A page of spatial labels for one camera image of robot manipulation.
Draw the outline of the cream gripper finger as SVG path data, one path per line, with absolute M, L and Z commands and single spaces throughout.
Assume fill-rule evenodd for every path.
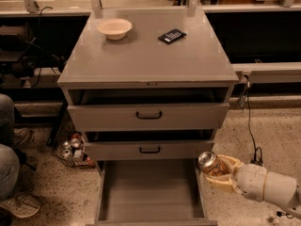
M 209 176 L 205 175 L 204 178 L 215 188 L 220 189 L 225 192 L 232 192 L 233 185 L 232 180 L 229 175 L 223 176 Z
M 242 161 L 231 156 L 220 154 L 218 158 L 226 165 L 228 170 L 238 170 L 244 165 Z

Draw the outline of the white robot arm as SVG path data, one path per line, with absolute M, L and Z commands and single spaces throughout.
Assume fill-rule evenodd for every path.
M 198 166 L 203 177 L 216 188 L 255 202 L 269 202 L 301 218 L 301 189 L 295 178 L 214 152 L 202 153 Z

